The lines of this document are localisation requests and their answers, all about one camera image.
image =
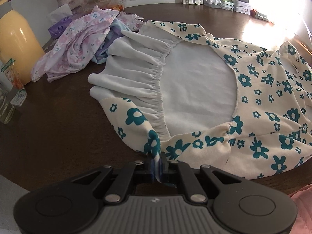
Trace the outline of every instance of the clothing pile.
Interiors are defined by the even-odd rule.
[[[118,14],[119,11],[102,10],[95,6],[91,14],[73,21],[54,49],[35,64],[31,71],[32,81],[47,74],[48,81],[52,82],[82,70],[91,60],[104,63],[108,47],[123,36],[121,31],[137,31],[144,23],[137,15],[125,13],[119,16],[119,20]]]
[[[247,179],[312,156],[312,72],[278,50],[216,38],[201,25],[148,21],[109,47],[90,94],[133,150]]]

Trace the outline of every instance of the pink floral fabric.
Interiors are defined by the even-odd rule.
[[[31,71],[32,81],[44,74],[48,82],[85,68],[110,31],[119,11],[99,10],[73,21],[58,39],[54,49],[44,55]]]

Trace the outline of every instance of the packaging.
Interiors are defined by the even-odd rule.
[[[3,66],[1,72],[5,74],[13,87],[18,90],[15,97],[12,99],[11,104],[14,106],[22,106],[27,97],[27,93],[23,84],[21,83],[21,80],[18,77],[18,73],[14,68],[14,60],[10,59],[7,64]]]
[[[221,0],[222,3],[230,6],[234,6],[234,3],[232,3],[230,0]]]
[[[224,4],[223,2],[218,3],[218,5],[224,10],[233,11],[233,6]]]

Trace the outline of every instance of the floral pajama top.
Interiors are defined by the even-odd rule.
[[[152,153],[158,168],[160,152],[168,160],[193,168],[211,164],[248,179],[282,173],[312,156],[311,69],[297,50],[285,42],[267,50],[236,39],[215,38],[200,25],[149,21],[181,40],[212,48],[233,70],[237,103],[232,121],[205,131],[160,140],[141,110],[128,98],[100,101],[120,138],[132,149]],[[285,56],[297,73],[286,71]]]

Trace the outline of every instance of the metal rivet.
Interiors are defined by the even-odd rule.
[[[137,161],[135,161],[135,164],[136,165],[140,165],[140,164],[143,164],[144,162],[143,161],[141,161],[141,160],[137,160]]]
[[[109,194],[105,196],[105,200],[108,202],[118,202],[120,199],[121,197],[117,194]]]
[[[191,201],[193,202],[204,202],[206,200],[206,196],[202,194],[193,194],[191,196]]]

